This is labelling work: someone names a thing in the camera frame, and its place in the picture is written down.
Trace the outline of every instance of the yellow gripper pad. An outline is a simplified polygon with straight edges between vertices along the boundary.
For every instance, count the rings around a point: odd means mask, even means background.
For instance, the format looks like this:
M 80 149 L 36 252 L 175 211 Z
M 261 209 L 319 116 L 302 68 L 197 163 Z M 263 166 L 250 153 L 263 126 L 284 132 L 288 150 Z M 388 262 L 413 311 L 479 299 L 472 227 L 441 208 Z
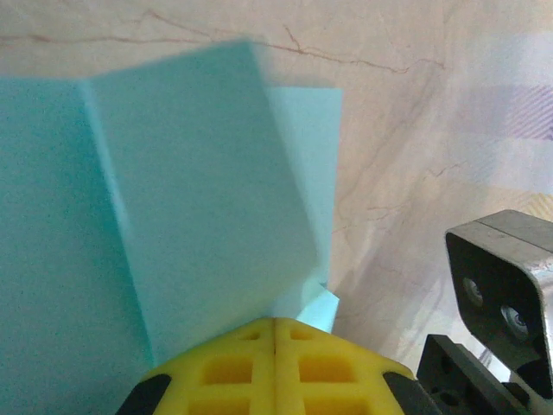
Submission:
M 263 318 L 149 372 L 118 415 L 403 415 L 385 381 L 411 371 L 288 318 Z

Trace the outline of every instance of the marble surface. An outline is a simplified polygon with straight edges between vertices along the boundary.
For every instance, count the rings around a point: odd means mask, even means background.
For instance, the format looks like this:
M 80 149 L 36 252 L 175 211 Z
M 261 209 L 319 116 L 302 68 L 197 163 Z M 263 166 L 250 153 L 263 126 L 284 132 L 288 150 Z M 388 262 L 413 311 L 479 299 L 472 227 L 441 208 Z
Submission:
M 481 351 L 446 229 L 502 208 L 553 217 L 549 136 L 494 128 L 498 87 L 553 83 L 552 16 L 521 0 L 0 0 L 0 73 L 91 75 L 248 36 L 275 82 L 342 88 L 334 332 L 416 369 L 428 333 Z

